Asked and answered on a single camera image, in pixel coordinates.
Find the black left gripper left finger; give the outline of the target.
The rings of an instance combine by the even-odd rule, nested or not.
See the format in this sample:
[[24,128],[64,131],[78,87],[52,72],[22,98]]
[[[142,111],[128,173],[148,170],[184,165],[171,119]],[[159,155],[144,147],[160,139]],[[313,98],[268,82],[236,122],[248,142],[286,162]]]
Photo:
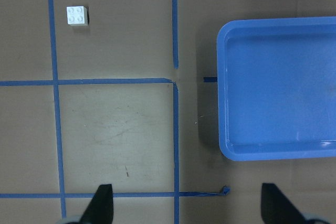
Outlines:
[[80,218],[80,223],[113,222],[113,189],[111,184],[100,185],[91,199],[88,207]]

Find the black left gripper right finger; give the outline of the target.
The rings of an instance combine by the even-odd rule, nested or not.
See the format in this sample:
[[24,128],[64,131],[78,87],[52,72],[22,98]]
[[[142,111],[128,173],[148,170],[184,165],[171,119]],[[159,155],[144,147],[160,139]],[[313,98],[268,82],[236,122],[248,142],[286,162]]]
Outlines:
[[301,212],[273,183],[262,184],[261,218],[264,223],[306,223]]

